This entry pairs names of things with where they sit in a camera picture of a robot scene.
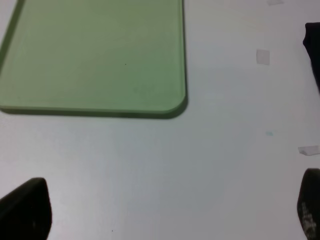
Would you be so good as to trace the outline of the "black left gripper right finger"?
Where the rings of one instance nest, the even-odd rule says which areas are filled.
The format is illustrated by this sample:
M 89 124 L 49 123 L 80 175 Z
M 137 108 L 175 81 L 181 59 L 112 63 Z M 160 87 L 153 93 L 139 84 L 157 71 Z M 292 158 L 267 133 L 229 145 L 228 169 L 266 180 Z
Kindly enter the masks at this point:
M 307 240 L 320 239 L 320 170 L 308 168 L 302 178 L 297 214 Z

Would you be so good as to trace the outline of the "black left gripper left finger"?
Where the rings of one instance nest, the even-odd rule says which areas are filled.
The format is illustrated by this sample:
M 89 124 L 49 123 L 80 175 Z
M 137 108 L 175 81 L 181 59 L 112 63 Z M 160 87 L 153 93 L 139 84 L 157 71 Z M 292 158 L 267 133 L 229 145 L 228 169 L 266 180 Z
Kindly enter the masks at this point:
M 0 199 L 2 240 L 46 240 L 52 226 L 47 182 L 31 178 Z

